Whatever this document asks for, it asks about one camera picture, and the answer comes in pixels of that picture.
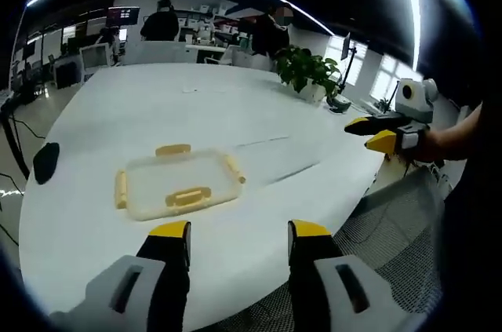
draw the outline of window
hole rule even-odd
[[[400,63],[393,57],[384,55],[371,90],[371,96],[376,100],[391,99],[395,87],[398,85],[398,80],[401,78],[411,78],[415,81],[424,80],[423,75],[416,73],[408,65]],[[391,108],[394,109],[394,106],[395,98],[392,99]]]
[[[101,32],[101,29],[106,27],[107,18],[105,16],[99,16],[97,18],[92,18],[87,21],[87,27],[85,28],[85,35],[97,35]]]
[[[44,64],[49,63],[49,55],[53,55],[54,59],[61,56],[61,29],[44,34]]]
[[[76,26],[68,26],[63,29],[63,44],[68,43],[69,38],[74,38],[77,31]]]
[[[351,40],[350,48],[356,48],[356,54],[354,56],[354,60],[352,61],[351,70],[348,73],[347,83],[351,85],[355,85],[358,80],[359,72],[361,71],[362,62],[366,56],[367,46],[357,43]],[[324,58],[331,58],[338,63],[338,69],[340,69],[341,74],[345,76],[345,70],[348,67],[348,63],[351,59],[351,53],[349,52],[349,56],[345,60],[341,60],[342,57],[342,48],[344,47],[344,38],[341,36],[332,36],[329,40],[328,48],[326,49],[326,53]]]

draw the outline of computer monitor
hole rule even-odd
[[[112,6],[108,8],[107,27],[137,24],[139,15],[140,8],[137,6]]]
[[[127,41],[127,29],[126,28],[121,28],[118,31],[118,40],[120,40],[121,42]]]
[[[81,54],[84,69],[108,66],[107,46],[104,44],[82,48]]]
[[[342,47],[342,57],[340,60],[345,60],[348,57],[348,47],[351,44],[351,33],[349,32],[344,39],[344,46]]]

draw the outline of green leaves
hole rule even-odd
[[[327,64],[332,64],[332,65],[334,65],[335,67],[338,65],[338,63],[337,63],[335,60],[330,59],[329,57],[327,57],[327,58],[324,60],[324,62],[325,62],[325,63],[327,63]]]
[[[281,82],[293,83],[293,88],[298,93],[307,85],[307,80],[312,79],[312,84],[324,86],[326,95],[336,96],[338,86],[329,79],[330,75],[339,72],[338,63],[322,56],[311,56],[309,52],[296,46],[289,46],[282,57],[277,60],[277,73]]]
[[[388,110],[387,106],[389,105],[389,99],[382,98],[379,101],[375,102],[373,105],[380,111],[385,113]]]

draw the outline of plastic container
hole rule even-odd
[[[117,174],[115,202],[138,221],[172,217],[236,199],[246,181],[229,155],[189,145],[159,148]]]

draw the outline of potted plant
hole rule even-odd
[[[319,104],[322,98],[334,97],[338,85],[329,77],[340,72],[333,59],[312,56],[308,49],[289,46],[277,60],[277,73],[281,82],[293,89],[306,101]]]
[[[373,104],[378,110],[380,110],[382,113],[385,113],[389,109],[389,99],[382,98],[379,101],[375,102]]]

